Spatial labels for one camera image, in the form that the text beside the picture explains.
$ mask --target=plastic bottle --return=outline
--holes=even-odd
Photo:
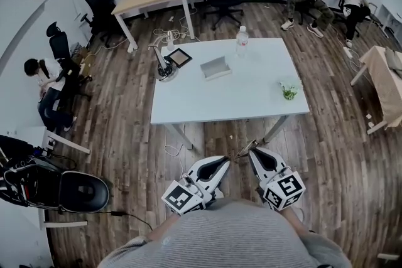
[[[244,58],[247,52],[247,44],[249,42],[249,34],[247,34],[246,27],[240,26],[240,30],[236,35],[236,55]]]

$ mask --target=small potted plant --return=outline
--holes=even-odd
[[[287,100],[293,100],[297,95],[298,87],[292,84],[280,82],[283,97]]]

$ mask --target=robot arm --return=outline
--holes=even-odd
[[[206,209],[215,201],[215,189],[229,168],[226,156],[211,156],[197,161],[182,178],[173,181],[162,200],[179,215]]]
[[[263,198],[271,207],[280,211],[299,200],[306,190],[300,175],[286,166],[283,158],[275,152],[259,147],[256,141],[249,143],[238,155],[248,155]]]

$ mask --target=power strip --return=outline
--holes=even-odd
[[[350,60],[353,59],[353,56],[350,53],[348,47],[344,47],[344,52],[345,52],[346,56],[348,57],[348,59],[350,59]]]

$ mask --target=person in white shirt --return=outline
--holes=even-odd
[[[57,126],[64,126],[64,130],[71,129],[76,117],[53,110],[53,105],[60,98],[65,85],[65,78],[59,77],[62,72],[60,64],[51,58],[44,60],[29,59],[24,64],[25,74],[35,77],[40,86],[40,101],[38,111],[43,124],[53,132]]]
[[[346,17],[346,45],[352,48],[352,40],[358,22],[370,15],[369,3],[366,0],[342,0],[343,11]]]

